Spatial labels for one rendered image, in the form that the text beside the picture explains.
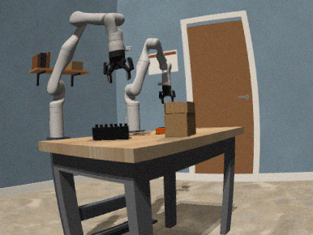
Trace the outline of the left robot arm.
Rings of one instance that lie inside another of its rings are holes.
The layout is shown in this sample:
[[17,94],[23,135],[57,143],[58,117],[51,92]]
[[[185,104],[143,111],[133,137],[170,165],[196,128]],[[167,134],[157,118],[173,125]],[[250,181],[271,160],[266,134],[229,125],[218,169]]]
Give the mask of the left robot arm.
[[125,86],[125,102],[126,102],[126,123],[129,126],[129,131],[140,130],[140,116],[139,116],[139,102],[135,99],[141,92],[145,75],[148,71],[150,60],[148,51],[150,49],[156,49],[156,59],[159,62],[159,67],[162,71],[166,71],[162,74],[162,83],[157,85],[171,85],[170,72],[172,65],[167,62],[162,48],[161,43],[156,38],[148,38],[144,43],[143,51],[140,55],[139,61],[135,67],[135,80],[133,83]]

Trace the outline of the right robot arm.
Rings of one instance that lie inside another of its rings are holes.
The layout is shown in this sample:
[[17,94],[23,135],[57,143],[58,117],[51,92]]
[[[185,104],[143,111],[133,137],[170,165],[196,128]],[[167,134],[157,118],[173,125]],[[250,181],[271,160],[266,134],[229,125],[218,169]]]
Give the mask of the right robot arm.
[[[105,25],[109,37],[109,52],[111,52],[124,49],[122,30],[117,28],[124,21],[124,16],[117,13],[83,13],[76,11],[71,15],[70,24],[77,28],[74,34],[62,45],[47,86],[47,92],[54,96],[53,101],[49,103],[49,130],[51,138],[65,137],[63,106],[65,102],[65,84],[60,78],[71,62],[79,39],[87,24]],[[131,50],[131,47],[127,46],[124,50]]]

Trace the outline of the black lighting desk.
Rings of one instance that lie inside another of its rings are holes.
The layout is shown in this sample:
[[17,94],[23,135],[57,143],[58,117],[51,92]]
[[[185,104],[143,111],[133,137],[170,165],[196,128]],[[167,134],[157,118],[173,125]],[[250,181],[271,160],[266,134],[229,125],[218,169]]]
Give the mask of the black lighting desk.
[[100,128],[92,128],[92,138],[93,140],[100,140],[100,139],[129,139],[129,126],[127,123],[118,124],[100,124]]

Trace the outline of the orange digital multimeter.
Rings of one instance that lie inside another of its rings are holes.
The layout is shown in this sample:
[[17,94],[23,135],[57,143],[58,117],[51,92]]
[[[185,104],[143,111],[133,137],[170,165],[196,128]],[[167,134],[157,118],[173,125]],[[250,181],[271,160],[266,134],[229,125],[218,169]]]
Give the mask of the orange digital multimeter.
[[156,128],[156,134],[165,134],[165,128],[164,127],[157,127]]

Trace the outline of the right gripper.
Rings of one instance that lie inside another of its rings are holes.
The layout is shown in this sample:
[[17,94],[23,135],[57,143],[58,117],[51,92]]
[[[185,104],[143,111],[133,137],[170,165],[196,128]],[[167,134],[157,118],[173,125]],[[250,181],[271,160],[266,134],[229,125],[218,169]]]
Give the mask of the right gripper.
[[[129,67],[125,64],[128,62]],[[109,71],[108,66],[110,65]],[[112,72],[117,69],[124,69],[126,71],[126,80],[130,80],[131,71],[134,70],[132,58],[125,58],[125,50],[114,50],[109,52],[109,62],[104,62],[104,75],[108,76],[108,82],[112,83]],[[127,69],[128,68],[128,69]],[[107,69],[107,70],[106,70]]]

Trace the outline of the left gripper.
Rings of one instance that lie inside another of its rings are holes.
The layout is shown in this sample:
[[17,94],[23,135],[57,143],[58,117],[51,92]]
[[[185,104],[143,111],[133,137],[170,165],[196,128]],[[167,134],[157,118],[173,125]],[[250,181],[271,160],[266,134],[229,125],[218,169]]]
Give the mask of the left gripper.
[[[171,92],[173,93],[173,95],[171,94]],[[163,93],[163,95],[162,95],[162,93]],[[159,98],[161,99],[162,104],[164,104],[164,97],[165,96],[170,96],[171,102],[174,102],[174,97],[176,97],[176,96],[175,96],[175,91],[174,90],[171,91],[171,85],[162,86],[162,92],[159,92]]]

